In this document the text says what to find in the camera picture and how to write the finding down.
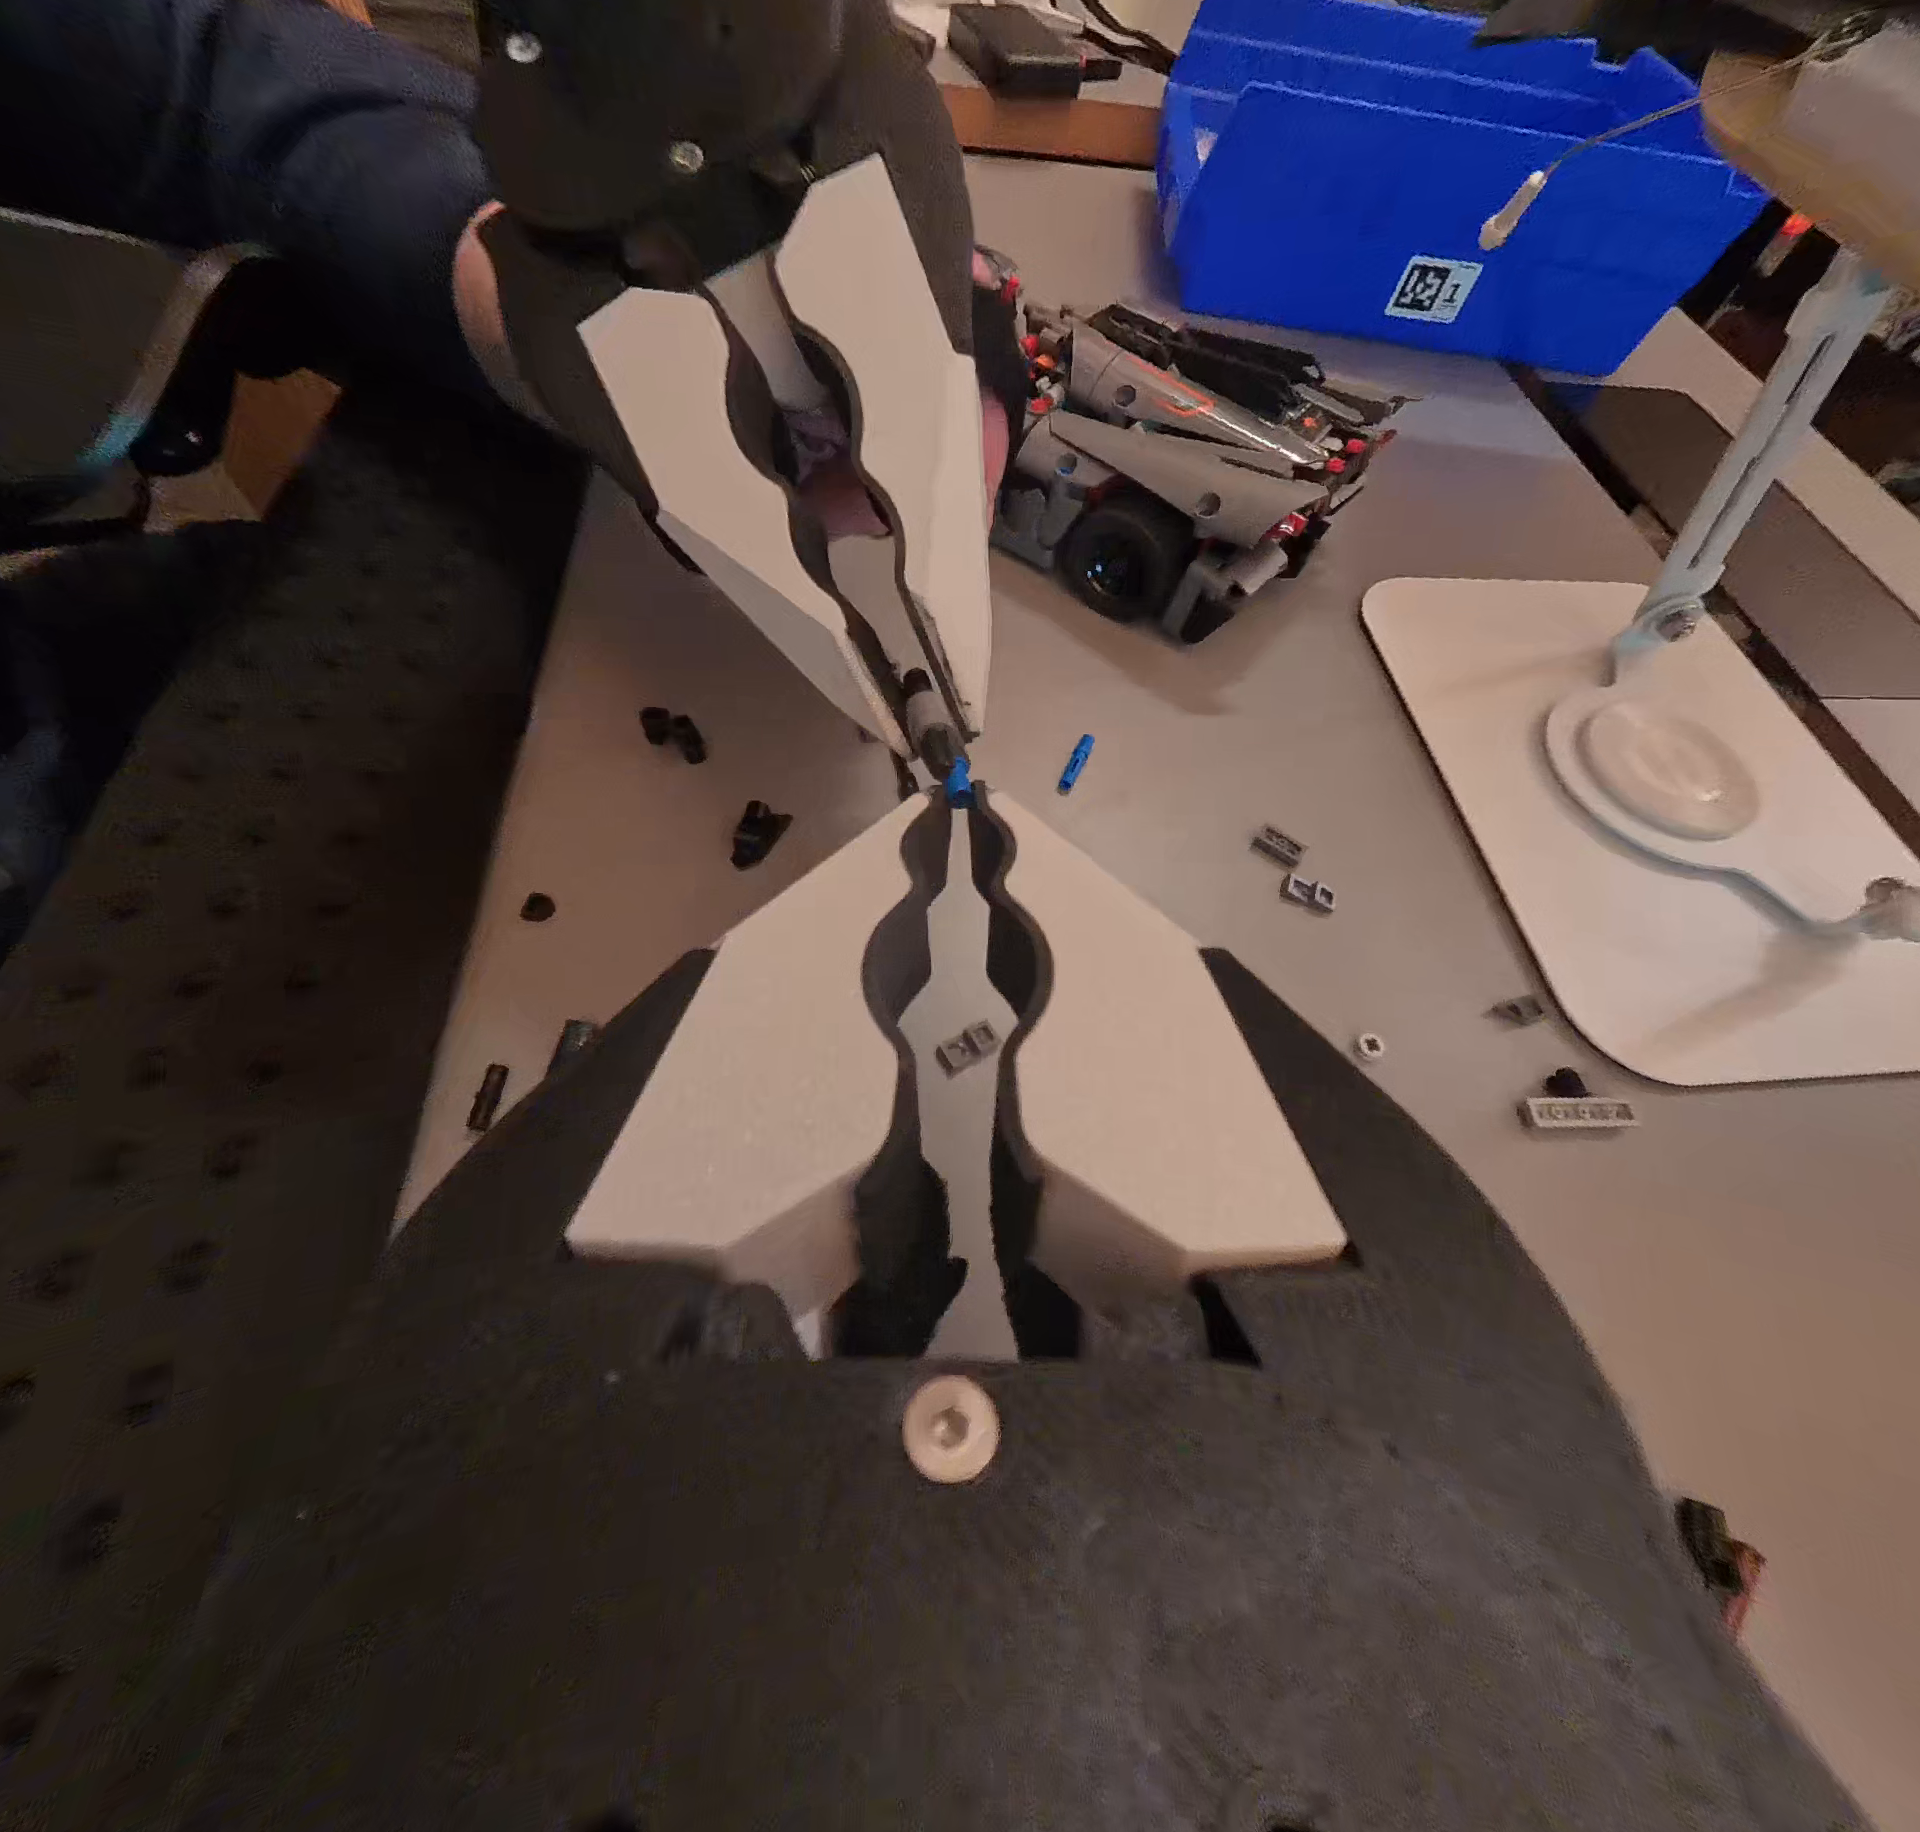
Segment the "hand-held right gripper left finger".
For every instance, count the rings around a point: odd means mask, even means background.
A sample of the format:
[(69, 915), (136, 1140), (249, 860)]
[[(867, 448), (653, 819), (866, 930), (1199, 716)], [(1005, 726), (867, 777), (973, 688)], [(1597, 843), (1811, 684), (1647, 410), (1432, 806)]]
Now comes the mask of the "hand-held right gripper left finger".
[(920, 1355), (955, 1296), (900, 1022), (929, 980), (952, 809), (912, 798), (727, 933), (575, 1213), (577, 1257), (666, 1262)]

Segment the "black rectangular case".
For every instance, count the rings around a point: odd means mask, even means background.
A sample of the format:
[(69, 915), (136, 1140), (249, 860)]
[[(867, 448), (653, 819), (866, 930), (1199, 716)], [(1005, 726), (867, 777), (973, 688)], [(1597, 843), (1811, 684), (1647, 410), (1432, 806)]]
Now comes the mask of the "black rectangular case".
[(1115, 84), (1120, 73), (1116, 55), (1050, 31), (1021, 5), (950, 6), (946, 50), (986, 89), (1008, 98), (1071, 100), (1087, 85)]

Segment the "grey lego car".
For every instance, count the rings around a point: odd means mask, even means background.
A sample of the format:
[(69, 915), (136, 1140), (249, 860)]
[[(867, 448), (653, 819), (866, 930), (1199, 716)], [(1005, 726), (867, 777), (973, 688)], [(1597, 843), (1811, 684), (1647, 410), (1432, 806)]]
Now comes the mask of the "grey lego car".
[(1021, 366), (993, 549), (1179, 644), (1304, 573), (1409, 406), (1269, 339), (1045, 306), (983, 263)]

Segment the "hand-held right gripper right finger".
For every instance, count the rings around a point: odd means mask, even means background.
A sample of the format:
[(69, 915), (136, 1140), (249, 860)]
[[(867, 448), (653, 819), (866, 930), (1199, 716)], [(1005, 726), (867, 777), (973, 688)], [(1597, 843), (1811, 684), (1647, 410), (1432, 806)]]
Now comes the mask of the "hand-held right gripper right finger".
[(1208, 949), (999, 788), (975, 795), (973, 884), (1011, 1013), (990, 1229), (1017, 1355), (1077, 1357), (1087, 1329), (1206, 1346), (1198, 1282), (1339, 1262)]

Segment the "person's left hand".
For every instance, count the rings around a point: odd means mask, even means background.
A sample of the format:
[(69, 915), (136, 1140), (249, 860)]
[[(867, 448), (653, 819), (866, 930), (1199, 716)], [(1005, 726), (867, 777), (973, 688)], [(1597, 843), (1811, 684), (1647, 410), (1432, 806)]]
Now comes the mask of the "person's left hand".
[(973, 369), (982, 400), (982, 454), (990, 499), (1017, 453), (1029, 396), (1029, 366), (1019, 349), (1017, 274), (986, 247), (973, 248)]

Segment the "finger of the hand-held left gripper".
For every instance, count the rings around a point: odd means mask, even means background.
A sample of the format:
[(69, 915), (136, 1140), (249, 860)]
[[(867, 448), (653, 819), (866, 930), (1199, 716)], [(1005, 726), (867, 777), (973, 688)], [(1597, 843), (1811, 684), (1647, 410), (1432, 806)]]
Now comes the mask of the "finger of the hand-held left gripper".
[(814, 181), (779, 242), (706, 282), (794, 437), (851, 466), (893, 544), (851, 604), (895, 675), (923, 671), (958, 742), (986, 722), (990, 499), (975, 366), (950, 339), (881, 155)]
[(859, 650), (825, 539), (763, 442), (751, 373), (697, 291), (626, 287), (580, 339), (656, 502), (657, 534), (837, 712), (898, 757), (900, 713)]

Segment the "blue storage bin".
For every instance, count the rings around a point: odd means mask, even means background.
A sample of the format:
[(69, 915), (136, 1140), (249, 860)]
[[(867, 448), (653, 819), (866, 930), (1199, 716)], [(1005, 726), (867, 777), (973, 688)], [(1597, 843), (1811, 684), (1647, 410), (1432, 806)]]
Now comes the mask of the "blue storage bin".
[(1203, 0), (1161, 100), (1188, 310), (1608, 377), (1763, 212), (1655, 51), (1383, 0)]

